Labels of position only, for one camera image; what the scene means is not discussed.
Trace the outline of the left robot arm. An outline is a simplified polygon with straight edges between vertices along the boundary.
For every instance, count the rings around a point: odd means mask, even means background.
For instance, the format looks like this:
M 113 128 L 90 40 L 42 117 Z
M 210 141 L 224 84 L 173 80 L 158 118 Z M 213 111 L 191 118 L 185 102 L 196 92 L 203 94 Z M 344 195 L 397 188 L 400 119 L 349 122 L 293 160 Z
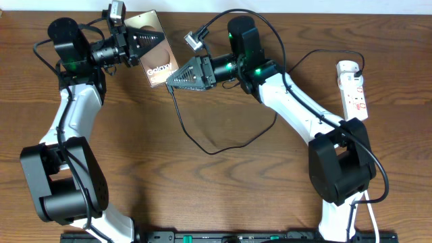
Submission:
M 49 131 L 34 146 L 23 148 L 20 162 L 36 214 L 44 222 L 70 225 L 62 242 L 150 242 L 152 233 L 120 213 L 109 201 L 107 180 L 89 140 L 107 92 L 105 78 L 115 67 L 138 65 L 140 58 L 165 38 L 162 32 L 126 26 L 107 19 L 109 37 L 90 43 L 71 18 L 53 21 L 47 30 L 59 61 L 51 67 L 59 81 L 61 103 Z

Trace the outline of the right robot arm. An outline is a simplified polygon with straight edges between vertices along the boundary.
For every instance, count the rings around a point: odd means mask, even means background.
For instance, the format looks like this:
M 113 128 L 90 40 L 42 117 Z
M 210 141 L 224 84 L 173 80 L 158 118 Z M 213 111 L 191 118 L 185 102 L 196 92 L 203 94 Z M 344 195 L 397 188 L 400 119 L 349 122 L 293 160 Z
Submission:
M 208 90 L 238 80 L 242 90 L 272 108 L 308 146 L 308 174 L 322 198 L 322 217 L 313 240 L 320 242 L 382 241 L 379 233 L 360 234 L 354 222 L 359 205 L 372 205 L 370 181 L 383 166 L 373 154 L 364 120 L 367 108 L 363 63 L 337 64 L 337 84 L 344 115 L 335 115 L 300 90 L 285 63 L 265 57 L 254 19 L 239 9 L 227 25 L 231 52 L 219 57 L 193 57 L 167 79 L 167 88 Z

